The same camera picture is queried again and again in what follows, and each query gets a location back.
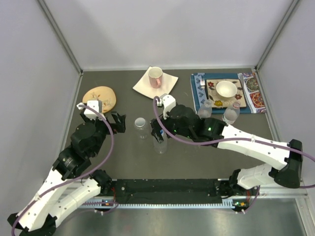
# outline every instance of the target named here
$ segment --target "bowl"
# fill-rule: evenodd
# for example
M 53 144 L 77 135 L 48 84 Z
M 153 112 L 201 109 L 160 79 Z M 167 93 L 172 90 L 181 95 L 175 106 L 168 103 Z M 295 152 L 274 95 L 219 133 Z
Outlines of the bowl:
M 216 91 L 221 97 L 230 98 L 236 95 L 237 87 L 230 81 L 221 81 L 218 82 Z

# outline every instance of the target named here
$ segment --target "wooden plate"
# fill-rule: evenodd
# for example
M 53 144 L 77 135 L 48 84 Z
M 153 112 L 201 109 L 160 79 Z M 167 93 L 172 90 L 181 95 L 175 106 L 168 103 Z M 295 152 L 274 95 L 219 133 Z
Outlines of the wooden plate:
M 89 100 L 102 101 L 102 113 L 112 110 L 116 105 L 116 96 L 114 91 L 106 86 L 99 86 L 88 91 L 83 96 L 82 102 L 87 103 Z

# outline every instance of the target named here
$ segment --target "white square plate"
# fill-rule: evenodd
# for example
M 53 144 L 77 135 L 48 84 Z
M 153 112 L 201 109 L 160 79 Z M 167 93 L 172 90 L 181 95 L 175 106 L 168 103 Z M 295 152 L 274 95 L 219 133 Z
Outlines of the white square plate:
M 162 96 L 163 94 L 169 94 L 173 87 L 175 86 L 178 77 L 166 74 L 163 72 L 162 85 L 159 88 L 153 88 L 150 85 L 148 72 L 152 67 L 150 66 L 142 78 L 137 82 L 133 89 L 142 95 L 145 95 L 151 99 L 155 96 Z

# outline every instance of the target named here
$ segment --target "pink mug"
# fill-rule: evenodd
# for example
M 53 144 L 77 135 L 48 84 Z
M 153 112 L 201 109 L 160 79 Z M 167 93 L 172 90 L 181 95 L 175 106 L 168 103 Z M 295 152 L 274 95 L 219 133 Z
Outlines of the pink mug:
M 163 77 L 163 71 L 159 67 L 152 67 L 149 70 L 149 80 L 150 85 L 154 87 L 155 89 L 158 89 L 162 85 L 162 77 Z

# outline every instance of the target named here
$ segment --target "plastic bottle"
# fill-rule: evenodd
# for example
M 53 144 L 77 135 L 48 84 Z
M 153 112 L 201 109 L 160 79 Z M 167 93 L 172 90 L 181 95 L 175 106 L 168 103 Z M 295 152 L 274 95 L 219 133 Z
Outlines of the plastic bottle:
M 240 115 L 240 102 L 234 102 L 224 112 L 222 120 L 227 124 L 233 124 Z
M 209 118 L 212 114 L 212 101 L 206 100 L 199 108 L 197 115 L 199 118 Z
M 134 128 L 136 129 L 137 136 L 140 139 L 146 139 L 150 134 L 149 124 L 142 117 L 139 117 L 134 121 Z
M 154 150 L 159 153 L 159 154 L 163 154 L 166 152 L 167 150 L 167 135 L 166 133 L 161 130 L 160 131 L 162 137 L 163 137 L 163 142 L 162 143 L 159 143 L 155 137 L 153 137 L 153 147 L 154 147 Z

